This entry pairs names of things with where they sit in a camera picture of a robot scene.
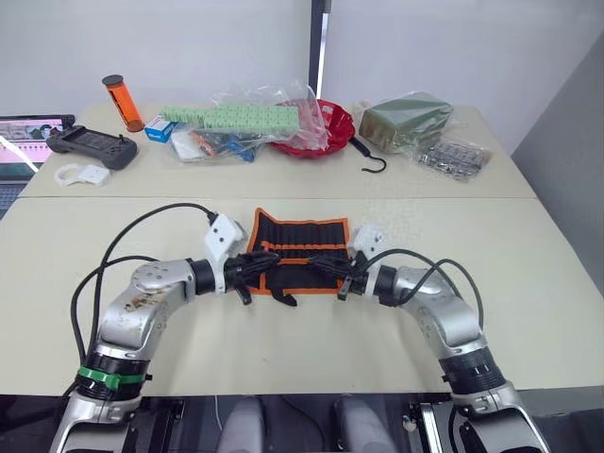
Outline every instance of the laptop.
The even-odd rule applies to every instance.
[[[74,115],[0,116],[0,219],[52,152],[46,139],[75,122]]]

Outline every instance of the blue box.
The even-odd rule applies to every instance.
[[[166,121],[160,116],[156,116],[144,126],[144,133],[147,134],[149,140],[166,143],[174,126],[176,126],[176,121]]]

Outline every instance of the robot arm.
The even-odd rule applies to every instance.
[[[246,281],[274,266],[274,254],[229,258],[241,228],[219,215],[206,236],[208,260],[155,261],[139,267],[108,307],[92,354],[76,376],[77,387],[61,419],[51,453],[122,452],[128,422],[151,377],[147,368],[168,318],[198,295],[235,289],[249,303]]]
[[[371,259],[383,250],[383,236],[374,226],[362,227],[352,248]],[[426,270],[374,264],[362,277],[348,277],[351,291],[376,296],[380,304],[398,306]],[[521,451],[549,453],[547,444],[527,413],[511,382],[503,377],[489,350],[478,318],[438,273],[401,306],[416,321],[451,386],[456,410],[467,418],[461,439],[468,453]]]

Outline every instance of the green band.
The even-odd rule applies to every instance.
[[[108,375],[102,371],[80,366],[78,374],[84,378],[103,382],[108,389],[117,390],[121,385],[139,384],[145,381],[145,375]]]

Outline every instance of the white table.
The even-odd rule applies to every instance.
[[[174,198],[22,198],[0,222],[0,344],[5,394],[59,394],[77,368],[69,303],[77,282],[135,216]],[[536,199],[195,199],[251,227],[262,206],[279,219],[348,216],[379,223],[389,244],[459,260],[485,306],[485,331],[518,388],[604,384],[604,302]],[[137,226],[115,256],[201,258],[206,218],[164,212]],[[402,259],[392,258],[398,265]],[[136,264],[108,271],[103,307]],[[464,294],[471,294],[460,277]],[[80,301],[84,331],[90,289]],[[468,303],[473,304],[471,295]],[[299,307],[235,294],[178,311],[153,359],[146,395],[445,391],[414,321],[357,296],[298,296]]]
[[[143,118],[152,119],[157,106],[143,106]],[[249,164],[200,166],[182,164],[168,144],[149,141],[144,132],[127,133],[112,104],[95,105],[77,119],[90,129],[112,135],[124,133],[139,146],[139,156],[124,170],[113,172],[104,187],[75,184],[61,188],[53,175],[67,163],[95,163],[74,154],[53,154],[21,196],[201,196],[210,198],[527,198],[535,194],[475,108],[456,108],[456,135],[485,146],[493,157],[469,184],[427,171],[401,156],[386,156],[388,169],[379,175],[362,172],[376,168],[348,145],[319,160],[300,160],[264,147]]]

